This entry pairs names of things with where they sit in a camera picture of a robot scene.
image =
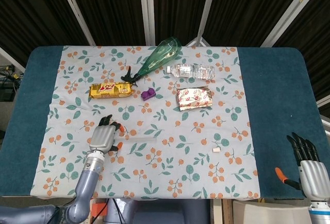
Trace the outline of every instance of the green glass bottle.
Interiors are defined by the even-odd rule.
[[[122,76],[121,79],[130,83],[135,83],[136,81],[141,79],[142,76],[145,76],[151,71],[154,71],[155,69],[175,59],[181,48],[181,43],[176,37],[170,37],[163,40],[151,53],[151,55],[145,61],[141,69],[139,69],[139,71],[134,75],[133,78],[131,78],[130,76],[129,68],[127,74],[125,76]]]

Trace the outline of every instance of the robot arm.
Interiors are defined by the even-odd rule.
[[[113,146],[114,134],[124,128],[113,122],[109,125],[112,115],[103,117],[94,130],[90,150],[76,186],[76,198],[68,206],[34,206],[24,209],[0,206],[1,224],[74,224],[87,219],[89,202],[93,196],[98,176],[102,171],[104,154],[118,148]]]
[[[292,137],[287,136],[287,139],[293,148],[301,183],[288,179],[277,167],[275,172],[278,178],[284,184],[301,190],[311,201],[309,214],[312,223],[330,223],[330,207],[327,204],[330,199],[330,180],[314,144],[295,133],[292,133]]]
[[[104,163],[104,154],[110,150],[118,150],[113,146],[114,134],[118,129],[123,129],[116,122],[109,125],[112,115],[103,117],[94,130],[91,143],[92,151],[88,154],[84,169],[76,186],[76,199],[67,208],[65,217],[68,223],[81,223],[89,214],[89,202],[95,191],[98,176]]]

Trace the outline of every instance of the orange fingertip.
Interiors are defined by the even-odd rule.
[[[119,130],[120,130],[121,132],[124,132],[124,131],[125,131],[124,126],[120,125]]]
[[[118,150],[121,149],[122,146],[123,146],[123,143],[122,142],[118,143],[118,145],[117,145]]]
[[[282,183],[284,183],[284,181],[288,179],[288,178],[283,174],[282,170],[279,169],[278,167],[275,168],[275,172],[276,172],[276,175],[278,176],[278,178],[282,181]]]

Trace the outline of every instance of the plastic water bottle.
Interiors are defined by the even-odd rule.
[[[175,77],[193,77],[197,79],[211,80],[215,77],[215,68],[206,65],[175,64],[167,66],[167,73]]]

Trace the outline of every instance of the floral tablecloth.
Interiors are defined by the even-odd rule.
[[[258,198],[248,109],[235,47],[183,47],[171,63],[209,64],[211,81],[176,78],[161,67],[128,98],[89,99],[92,83],[136,73],[154,47],[65,46],[31,195],[72,197],[101,117],[113,114],[125,132],[105,155],[95,197]],[[208,85],[213,106],[179,111],[176,91]],[[147,101],[142,91],[154,88]],[[220,147],[220,153],[212,148]]]

